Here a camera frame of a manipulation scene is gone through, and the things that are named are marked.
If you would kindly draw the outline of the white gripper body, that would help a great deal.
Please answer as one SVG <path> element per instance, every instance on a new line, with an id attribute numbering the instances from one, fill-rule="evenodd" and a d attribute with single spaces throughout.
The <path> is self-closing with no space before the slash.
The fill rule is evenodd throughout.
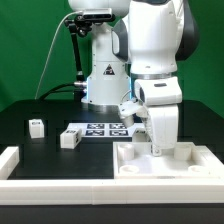
<path id="1" fill-rule="evenodd" d="M 146 130 L 154 150 L 172 149 L 177 142 L 179 110 L 177 105 L 147 108 Z"/>

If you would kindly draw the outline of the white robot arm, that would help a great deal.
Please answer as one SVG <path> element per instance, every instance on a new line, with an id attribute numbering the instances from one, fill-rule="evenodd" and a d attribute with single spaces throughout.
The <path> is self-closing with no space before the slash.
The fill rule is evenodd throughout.
<path id="1" fill-rule="evenodd" d="M 198 44 L 189 0 L 68 0 L 76 29 L 92 33 L 92 72 L 82 103 L 113 108 L 125 126 L 141 118 L 151 153 L 177 142 L 182 92 L 177 63 Z"/>

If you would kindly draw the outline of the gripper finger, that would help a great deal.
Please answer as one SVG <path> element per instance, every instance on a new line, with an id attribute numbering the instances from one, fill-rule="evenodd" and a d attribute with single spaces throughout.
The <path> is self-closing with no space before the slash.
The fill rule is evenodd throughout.
<path id="1" fill-rule="evenodd" d="M 152 154 L 154 156 L 160 156 L 162 154 L 161 148 L 156 145 L 152 145 Z"/>

